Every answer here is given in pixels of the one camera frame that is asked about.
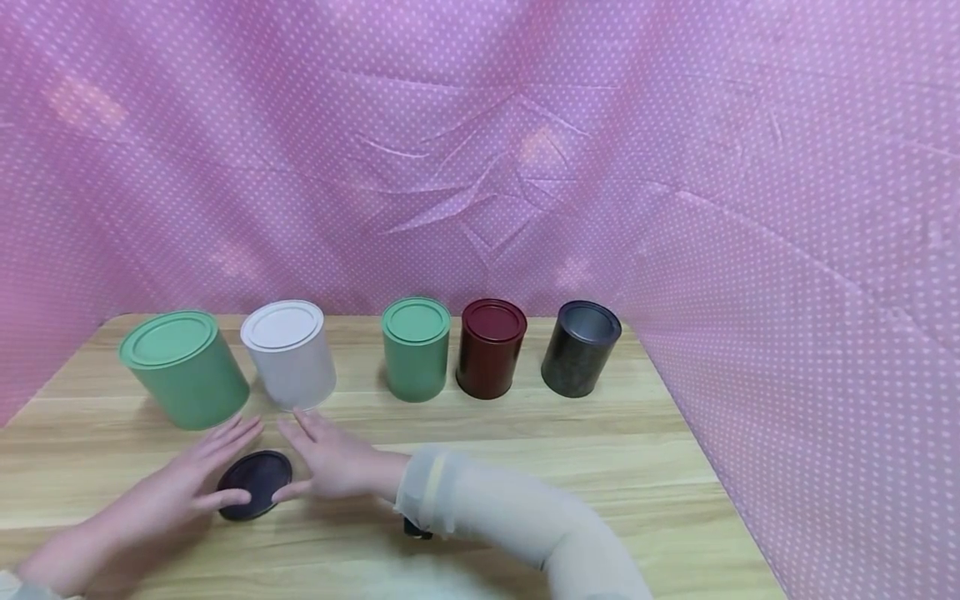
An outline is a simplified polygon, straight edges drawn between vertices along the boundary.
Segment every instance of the table surface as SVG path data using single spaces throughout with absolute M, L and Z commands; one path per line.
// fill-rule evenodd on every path
M 119 363 L 145 315 L 103 327 L 0 432 L 0 564 L 106 505 L 200 434 L 175 429 Z M 219 317 L 244 373 L 243 317 Z M 531 319 L 512 390 L 473 399 L 452 375 L 423 404 L 390 395 L 376 317 L 328 317 L 338 385 L 323 414 L 374 444 L 443 443 L 576 493 L 624 540 L 659 600 L 783 598 L 766 562 L 633 332 L 624 331 L 594 393 L 568 399 L 540 379 L 553 319 Z M 459 320 L 451 331 L 455 365 Z M 258 448 L 294 460 L 254 384 Z M 498 550 L 411 540 L 390 507 L 368 499 L 278 506 L 248 523 L 218 517 L 133 552 L 91 598 L 546 598 L 542 574 Z

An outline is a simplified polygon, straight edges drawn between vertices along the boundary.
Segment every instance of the finger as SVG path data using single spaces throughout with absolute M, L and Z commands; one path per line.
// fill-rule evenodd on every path
M 252 496 L 246 490 L 221 490 L 200 496 L 193 501 L 193 507 L 201 513 L 212 513 L 227 506 L 250 504 Z
M 309 493 L 309 481 L 295 481 L 274 492 L 274 497 L 272 499 L 275 503 L 279 504 L 280 502 L 286 502 L 287 500 L 293 500 L 294 498 L 306 496 Z
M 228 463 L 230 459 L 236 456 L 240 450 L 247 447 L 247 445 L 255 440 L 261 433 L 263 433 L 263 423 L 257 420 L 247 433 L 210 454 L 207 458 L 209 461 L 207 464 L 208 469 L 214 471 Z
M 241 415 L 240 413 L 237 413 L 236 415 L 230 417 L 227 422 L 220 425 L 219 427 L 214 428 L 214 430 L 210 432 L 211 434 L 210 439 L 216 440 L 218 438 L 222 438 L 228 432 L 233 430 L 233 428 L 236 427 L 241 420 L 243 420 L 243 415 Z
M 227 432 L 224 432 L 222 435 L 220 435 L 220 437 L 210 440 L 209 449 L 207 452 L 209 454 L 213 454 L 214 452 L 220 450 L 220 448 L 233 444 L 233 442 L 247 435 L 251 429 L 254 429 L 259 424 L 260 417 L 254 417 L 253 419 L 240 423 L 238 426 L 233 427 Z
M 294 417 L 311 440 L 314 442 L 320 441 L 320 438 L 324 435 L 324 422 L 316 413 L 304 413 L 298 409 L 294 411 Z
M 242 419 L 242 417 L 243 416 L 240 413 L 237 413 L 236 415 L 230 417 L 227 421 L 220 423 L 213 429 L 210 429 L 204 434 L 202 438 L 200 438 L 200 441 L 197 442 L 197 445 L 206 444 L 210 440 L 214 440 L 217 437 L 223 435 L 225 431 L 235 427 L 236 424 L 240 422 L 240 419 Z
M 288 419 L 280 419 L 276 422 L 276 428 L 304 460 L 312 453 L 313 440 L 300 428 L 300 425 Z

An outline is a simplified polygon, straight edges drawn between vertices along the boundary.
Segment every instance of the green tin can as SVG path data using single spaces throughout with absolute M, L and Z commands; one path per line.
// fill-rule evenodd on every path
M 446 384 L 450 311 L 430 298 L 404 298 L 383 311 L 387 384 L 405 402 L 425 402 Z
M 247 402 L 250 384 L 213 315 L 181 310 L 139 324 L 120 343 L 120 361 L 181 429 L 218 425 Z

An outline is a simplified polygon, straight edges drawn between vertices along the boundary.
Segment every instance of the white lid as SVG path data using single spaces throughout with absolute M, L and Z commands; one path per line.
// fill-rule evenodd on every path
M 240 327 L 244 346 L 280 352 L 302 346 L 324 326 L 324 313 L 306 300 L 282 300 L 257 308 Z

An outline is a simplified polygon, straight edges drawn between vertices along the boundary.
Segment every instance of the white tin can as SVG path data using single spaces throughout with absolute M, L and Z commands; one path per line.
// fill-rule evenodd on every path
M 337 386 L 324 312 L 316 304 L 282 300 L 261 306 L 243 322 L 240 339 L 281 410 L 314 408 Z

